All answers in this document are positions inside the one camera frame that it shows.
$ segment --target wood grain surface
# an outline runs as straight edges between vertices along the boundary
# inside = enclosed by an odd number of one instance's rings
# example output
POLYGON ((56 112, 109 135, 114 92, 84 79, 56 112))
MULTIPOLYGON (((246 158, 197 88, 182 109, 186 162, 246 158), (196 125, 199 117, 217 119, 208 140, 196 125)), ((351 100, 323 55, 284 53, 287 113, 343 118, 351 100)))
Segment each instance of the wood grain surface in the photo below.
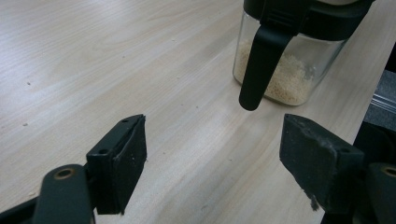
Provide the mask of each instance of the wood grain surface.
POLYGON ((396 40, 378 0, 311 99, 238 104, 242 0, 4 0, 0 211, 85 154, 117 121, 147 116, 148 161, 122 216, 98 223, 319 223, 279 161, 285 113, 352 143, 396 40))

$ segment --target beige granules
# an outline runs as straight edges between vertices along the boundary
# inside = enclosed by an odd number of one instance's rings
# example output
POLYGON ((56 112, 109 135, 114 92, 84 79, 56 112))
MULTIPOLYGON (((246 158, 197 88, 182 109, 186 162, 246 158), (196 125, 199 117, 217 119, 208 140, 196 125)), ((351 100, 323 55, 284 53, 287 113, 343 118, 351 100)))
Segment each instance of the beige granules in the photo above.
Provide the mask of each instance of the beige granules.
MULTIPOLYGON (((248 65, 250 47, 251 42, 242 42, 238 49, 234 77, 241 83, 248 65)), ((264 95, 287 105, 301 105, 313 88, 312 79, 307 77, 303 62, 293 55, 283 54, 264 95)))

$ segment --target black lid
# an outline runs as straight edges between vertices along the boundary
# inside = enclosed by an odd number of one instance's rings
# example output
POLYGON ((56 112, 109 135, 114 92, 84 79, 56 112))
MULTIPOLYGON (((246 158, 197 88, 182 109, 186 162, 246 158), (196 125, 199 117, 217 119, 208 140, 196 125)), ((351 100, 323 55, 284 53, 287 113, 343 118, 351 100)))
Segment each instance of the black lid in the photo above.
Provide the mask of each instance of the black lid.
MULTIPOLYGON (((322 40, 348 39, 358 28, 374 0, 360 0, 352 4, 334 6, 314 1, 306 15, 300 33, 322 40)), ((244 10, 260 21, 265 0, 245 0, 244 10)))

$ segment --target table surface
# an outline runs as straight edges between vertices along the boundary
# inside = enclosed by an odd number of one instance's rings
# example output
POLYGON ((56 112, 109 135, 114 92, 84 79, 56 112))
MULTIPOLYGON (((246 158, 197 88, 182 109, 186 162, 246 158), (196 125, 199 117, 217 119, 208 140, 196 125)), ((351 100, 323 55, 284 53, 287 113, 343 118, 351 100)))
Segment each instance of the table surface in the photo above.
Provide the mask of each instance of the table surface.
POLYGON ((0 211, 147 116, 148 161, 124 216, 98 223, 319 223, 279 161, 285 113, 352 143, 396 40, 375 1, 310 100, 238 104, 242 0, 6 0, 0 6, 0 211))

